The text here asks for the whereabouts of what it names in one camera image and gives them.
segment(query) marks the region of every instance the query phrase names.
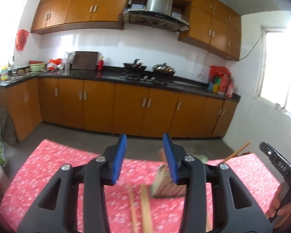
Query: black countertop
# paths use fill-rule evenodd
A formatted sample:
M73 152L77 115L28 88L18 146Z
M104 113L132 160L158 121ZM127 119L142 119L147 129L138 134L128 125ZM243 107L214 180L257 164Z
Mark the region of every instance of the black countertop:
M24 81L39 78L39 77L46 77L46 78L71 78L71 79L83 79L83 80L93 80L93 81L106 81L106 82L114 82L114 83L122 83L122 84L129 84L129 85L136 85L136 86L144 86L149 88L156 88L156 89L165 89L174 92L183 92L189 94L196 94L202 96L208 96L217 99L223 100L231 100L235 102L239 102L240 96L234 94L232 98L228 98L225 96L221 96L218 94L212 94L208 92L207 85L203 83L198 83L196 81L183 79L180 77L174 76L174 81L168 83L167 85L160 85L154 83L149 80L145 81L131 81L125 78L122 75L123 71L88 71L88 70L58 70L53 72L42 72L38 74L33 74L29 76L24 76L23 78L7 82L7 81L0 81L0 87L9 88L11 86L20 84Z

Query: green bowl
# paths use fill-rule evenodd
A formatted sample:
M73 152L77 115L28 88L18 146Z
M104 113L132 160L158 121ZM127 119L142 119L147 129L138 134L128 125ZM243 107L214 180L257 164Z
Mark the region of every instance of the green bowl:
M31 72L39 72L45 68L45 63L29 65Z

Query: window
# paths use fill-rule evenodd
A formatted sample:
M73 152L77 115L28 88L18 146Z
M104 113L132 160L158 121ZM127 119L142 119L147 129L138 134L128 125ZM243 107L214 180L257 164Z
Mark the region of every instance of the window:
M25 0L0 0L0 67L12 62L16 33Z
M291 114L291 30L265 31L260 97Z

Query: wooden chopstick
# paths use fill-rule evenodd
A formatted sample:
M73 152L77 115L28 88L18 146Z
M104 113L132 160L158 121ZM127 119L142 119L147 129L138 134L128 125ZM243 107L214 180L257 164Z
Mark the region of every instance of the wooden chopstick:
M152 215L149 201L148 186L140 185L140 205L143 233L153 233Z
M242 147L240 147L236 152L232 153L230 156L228 156L226 159L224 159L222 162L220 163L224 163L226 161L228 161L230 158L235 157L239 152L241 152L243 149L245 149L249 144L251 143L251 141L245 143Z
M134 233L139 233L138 226L137 226L136 209L135 209L135 204L134 204L135 203L134 196L133 196L133 191L132 191L131 186L128 186L128 194L129 194L130 211L132 214L132 224L133 224Z

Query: range hood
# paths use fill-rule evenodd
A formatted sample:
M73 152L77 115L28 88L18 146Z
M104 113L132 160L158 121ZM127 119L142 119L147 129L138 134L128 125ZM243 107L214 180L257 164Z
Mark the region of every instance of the range hood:
M172 32L188 30L188 22L171 16L171 7L172 0L148 0L145 9L123 12L124 22L151 26Z

